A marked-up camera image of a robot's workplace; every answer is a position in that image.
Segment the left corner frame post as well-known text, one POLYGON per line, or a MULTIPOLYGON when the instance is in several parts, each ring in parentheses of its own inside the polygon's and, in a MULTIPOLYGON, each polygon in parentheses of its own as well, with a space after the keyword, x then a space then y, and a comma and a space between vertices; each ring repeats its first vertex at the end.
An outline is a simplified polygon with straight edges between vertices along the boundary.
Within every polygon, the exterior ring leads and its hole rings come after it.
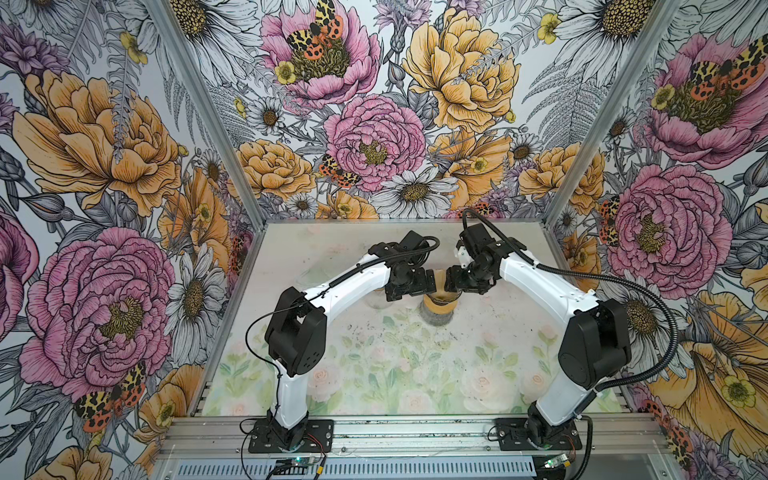
POLYGON ((196 56, 183 36, 168 1, 149 1, 147 9, 159 30, 159 36, 171 55, 177 77, 187 87, 191 100, 216 147, 250 221, 258 233, 263 233, 266 218, 244 174, 235 148, 210 96, 206 81, 197 66, 196 56))

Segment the wooden ring dripper holder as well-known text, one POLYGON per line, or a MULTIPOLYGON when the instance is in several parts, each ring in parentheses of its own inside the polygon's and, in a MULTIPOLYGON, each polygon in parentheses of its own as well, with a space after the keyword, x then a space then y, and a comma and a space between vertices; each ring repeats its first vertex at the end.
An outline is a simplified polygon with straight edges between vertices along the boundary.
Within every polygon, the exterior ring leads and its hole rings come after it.
POLYGON ((429 296, 425 297, 422 301, 422 305, 426 311, 434 316, 451 315, 455 311, 457 304, 457 300, 450 302, 434 301, 429 296))

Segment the clear glass carafe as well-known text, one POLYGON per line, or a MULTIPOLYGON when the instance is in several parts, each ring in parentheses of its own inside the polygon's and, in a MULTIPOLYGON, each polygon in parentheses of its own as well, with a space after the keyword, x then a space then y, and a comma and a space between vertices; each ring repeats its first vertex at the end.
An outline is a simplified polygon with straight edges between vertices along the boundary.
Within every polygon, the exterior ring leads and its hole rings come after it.
POLYGON ((384 289, 377 289, 366 295, 364 297, 364 303, 366 306, 376 311, 386 310, 393 305, 393 303, 388 300, 384 289))

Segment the grey glass dripper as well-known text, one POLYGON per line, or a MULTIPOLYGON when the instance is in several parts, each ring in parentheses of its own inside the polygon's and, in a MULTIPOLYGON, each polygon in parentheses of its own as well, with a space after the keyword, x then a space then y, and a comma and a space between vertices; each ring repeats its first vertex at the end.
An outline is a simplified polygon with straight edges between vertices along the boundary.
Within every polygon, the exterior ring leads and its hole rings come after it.
POLYGON ((425 299, 435 305, 446 306, 457 302, 460 297, 461 294, 458 292, 435 292, 427 294, 425 299))

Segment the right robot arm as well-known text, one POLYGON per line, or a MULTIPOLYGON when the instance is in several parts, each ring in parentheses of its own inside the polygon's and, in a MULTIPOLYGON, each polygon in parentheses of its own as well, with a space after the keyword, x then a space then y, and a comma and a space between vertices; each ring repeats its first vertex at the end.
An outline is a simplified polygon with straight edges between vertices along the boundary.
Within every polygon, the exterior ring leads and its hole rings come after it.
POLYGON ((525 422, 529 443, 548 447, 596 398, 599 384, 631 360, 627 307, 579 289, 521 242, 491 234, 482 224, 463 228, 455 253, 458 263, 446 273, 448 291, 483 295, 500 281, 509 283, 559 329, 559 372, 528 408, 525 422))

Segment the grey ribbed glass pitcher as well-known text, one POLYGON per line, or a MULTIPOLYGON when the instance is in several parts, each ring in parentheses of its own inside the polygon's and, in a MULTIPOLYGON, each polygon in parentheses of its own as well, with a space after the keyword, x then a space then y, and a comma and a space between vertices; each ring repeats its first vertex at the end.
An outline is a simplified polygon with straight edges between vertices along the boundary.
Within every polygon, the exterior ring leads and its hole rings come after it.
POLYGON ((454 318, 454 313, 434 313, 429 310, 420 313, 421 319, 430 326, 443 327, 448 325, 454 318))

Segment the green circuit board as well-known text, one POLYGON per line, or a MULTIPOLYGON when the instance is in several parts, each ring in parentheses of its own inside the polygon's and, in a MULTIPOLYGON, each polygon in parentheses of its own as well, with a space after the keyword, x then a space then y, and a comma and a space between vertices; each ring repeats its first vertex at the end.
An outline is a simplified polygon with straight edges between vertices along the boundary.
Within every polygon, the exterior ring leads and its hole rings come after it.
POLYGON ((270 471, 271 474, 319 475, 325 467, 325 459, 321 457, 293 457, 277 460, 270 471))

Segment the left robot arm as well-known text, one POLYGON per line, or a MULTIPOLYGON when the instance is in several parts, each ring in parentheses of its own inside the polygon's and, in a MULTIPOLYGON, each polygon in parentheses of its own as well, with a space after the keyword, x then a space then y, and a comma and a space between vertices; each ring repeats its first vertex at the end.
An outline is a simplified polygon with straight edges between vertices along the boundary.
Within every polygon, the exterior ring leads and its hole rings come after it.
POLYGON ((411 230, 398 242, 371 246, 354 265, 325 283, 281 293, 264 335, 268 362, 276 369, 267 425, 280 448, 294 450, 305 436, 310 373, 325 355, 333 321, 376 290, 382 290, 388 302, 434 293, 435 274, 424 263, 439 246, 436 237, 411 230))

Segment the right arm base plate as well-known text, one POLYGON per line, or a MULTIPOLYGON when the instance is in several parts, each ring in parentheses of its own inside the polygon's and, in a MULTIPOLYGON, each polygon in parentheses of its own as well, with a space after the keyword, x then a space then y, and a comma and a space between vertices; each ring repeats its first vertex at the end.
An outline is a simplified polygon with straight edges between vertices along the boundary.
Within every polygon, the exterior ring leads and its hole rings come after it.
POLYGON ((573 420, 551 426, 537 419, 496 418, 489 434, 501 451, 578 451, 582 441, 573 420))

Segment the corner frame post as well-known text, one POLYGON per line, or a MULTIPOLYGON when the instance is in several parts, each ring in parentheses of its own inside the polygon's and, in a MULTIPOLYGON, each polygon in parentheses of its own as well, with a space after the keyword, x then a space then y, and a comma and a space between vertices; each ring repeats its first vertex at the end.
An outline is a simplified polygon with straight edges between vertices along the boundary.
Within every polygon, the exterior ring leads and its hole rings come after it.
POLYGON ((626 64, 617 69, 615 81, 608 91, 605 101, 601 104, 595 121, 582 142, 579 152, 552 203, 542 217, 545 228, 552 229, 557 217, 569 204, 587 168, 598 153, 611 122, 621 110, 620 102, 629 96, 633 85, 640 77, 649 59, 657 52, 662 37, 671 25, 679 5, 679 1, 657 1, 655 3, 646 25, 640 31, 637 42, 630 50, 626 64))
POLYGON ((250 221, 258 233, 263 233, 266 218, 244 174, 235 148, 210 96, 206 81, 197 66, 196 56, 183 36, 168 1, 149 1, 147 9, 159 30, 159 36, 171 55, 177 77, 187 87, 191 100, 216 147, 250 221))

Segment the right corner frame post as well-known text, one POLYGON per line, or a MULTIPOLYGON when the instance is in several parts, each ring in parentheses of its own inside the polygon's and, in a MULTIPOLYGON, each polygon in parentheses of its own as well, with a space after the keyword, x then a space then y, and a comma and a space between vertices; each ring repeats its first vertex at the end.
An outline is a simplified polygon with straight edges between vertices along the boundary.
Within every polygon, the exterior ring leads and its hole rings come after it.
POLYGON ((605 101, 601 104, 595 121, 582 142, 579 152, 552 203, 542 217, 545 228, 552 229, 557 217, 569 204, 587 168, 598 153, 611 122, 621 110, 620 102, 629 96, 633 85, 640 77, 649 59, 657 52, 662 37, 671 25, 679 5, 679 1, 657 1, 655 3, 646 25, 640 31, 637 42, 630 50, 626 64, 617 69, 615 81, 608 91, 605 101))

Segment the aluminium front rail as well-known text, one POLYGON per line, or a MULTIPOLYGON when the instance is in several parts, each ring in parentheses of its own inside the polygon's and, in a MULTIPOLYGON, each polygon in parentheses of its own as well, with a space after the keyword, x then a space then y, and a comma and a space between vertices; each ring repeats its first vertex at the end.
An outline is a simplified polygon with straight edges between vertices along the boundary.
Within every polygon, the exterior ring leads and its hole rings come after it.
MULTIPOLYGON (((649 414, 591 413, 593 456, 667 454, 666 437, 649 414)), ((553 455, 578 450, 575 440, 535 449, 526 439, 510 440, 495 427, 494 415, 339 416, 333 419, 332 458, 444 457, 503 454, 553 455)), ((237 459, 247 453, 247 417, 188 417, 167 432, 158 458, 237 459)))

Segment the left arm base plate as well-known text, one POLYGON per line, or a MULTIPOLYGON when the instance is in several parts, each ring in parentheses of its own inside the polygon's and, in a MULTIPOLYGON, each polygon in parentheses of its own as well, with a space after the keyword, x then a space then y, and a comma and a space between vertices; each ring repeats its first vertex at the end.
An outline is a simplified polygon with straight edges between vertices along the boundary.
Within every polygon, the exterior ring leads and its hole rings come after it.
POLYGON ((335 422, 305 418, 291 429, 276 420, 257 418, 248 432, 250 454, 329 453, 333 445, 335 422))

